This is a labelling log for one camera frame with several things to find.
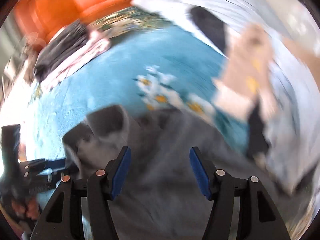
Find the orange couch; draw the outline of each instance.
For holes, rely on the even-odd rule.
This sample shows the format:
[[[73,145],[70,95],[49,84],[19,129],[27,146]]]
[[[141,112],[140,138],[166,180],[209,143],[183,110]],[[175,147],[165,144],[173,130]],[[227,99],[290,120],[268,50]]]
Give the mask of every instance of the orange couch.
[[[90,23],[130,6],[131,0],[19,0],[14,15],[23,34],[37,32],[47,43],[65,25],[80,18]]]

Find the black cloth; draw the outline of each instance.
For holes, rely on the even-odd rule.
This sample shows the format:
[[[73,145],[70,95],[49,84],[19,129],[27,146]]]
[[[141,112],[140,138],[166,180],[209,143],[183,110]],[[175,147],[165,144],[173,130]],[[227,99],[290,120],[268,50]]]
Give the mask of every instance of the black cloth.
[[[86,25],[79,20],[68,25],[40,52],[34,68],[35,78],[41,82],[67,57],[83,47],[89,39]]]
[[[190,10],[191,19],[197,27],[223,53],[226,50],[225,23],[206,9],[196,6]]]
[[[265,124],[259,116],[260,104],[258,103],[249,116],[249,143],[247,149],[247,157],[253,159],[256,154],[267,154],[269,145],[263,136]]]

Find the gray fabric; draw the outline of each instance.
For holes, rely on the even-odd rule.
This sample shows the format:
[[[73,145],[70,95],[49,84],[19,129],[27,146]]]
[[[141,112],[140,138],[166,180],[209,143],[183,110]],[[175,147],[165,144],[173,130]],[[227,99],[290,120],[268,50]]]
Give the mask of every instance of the gray fabric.
[[[234,177],[257,176],[285,221],[299,219],[310,199],[304,191],[291,198],[279,194],[268,175],[232,151],[214,127],[177,109],[133,119],[121,106],[111,106],[89,114],[63,137],[63,143],[67,163],[75,162],[83,178],[103,169],[122,146],[131,148],[132,163],[122,192],[109,202],[120,239],[202,238],[212,202],[201,195],[189,164],[193,146]],[[232,238],[238,210],[237,198]]]

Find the black mount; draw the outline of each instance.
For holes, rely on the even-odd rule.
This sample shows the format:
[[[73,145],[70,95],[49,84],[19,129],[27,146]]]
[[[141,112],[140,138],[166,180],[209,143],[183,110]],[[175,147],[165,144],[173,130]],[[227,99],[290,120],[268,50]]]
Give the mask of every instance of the black mount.
[[[209,201],[214,200],[203,240],[228,239],[234,197],[240,197],[237,240],[290,240],[284,221],[257,177],[238,179],[217,170],[198,147],[190,150],[190,162],[201,192]]]

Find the black sock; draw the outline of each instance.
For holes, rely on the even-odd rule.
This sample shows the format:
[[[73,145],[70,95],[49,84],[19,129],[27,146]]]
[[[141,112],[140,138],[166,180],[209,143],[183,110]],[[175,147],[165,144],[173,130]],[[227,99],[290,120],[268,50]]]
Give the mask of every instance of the black sock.
[[[191,18],[207,38],[223,53],[226,50],[225,23],[206,9],[196,6],[190,10]]]
[[[263,136],[263,129],[265,124],[259,116],[260,103],[258,102],[254,110],[249,116],[249,142],[247,149],[247,157],[253,159],[258,153],[267,154],[269,145]]]

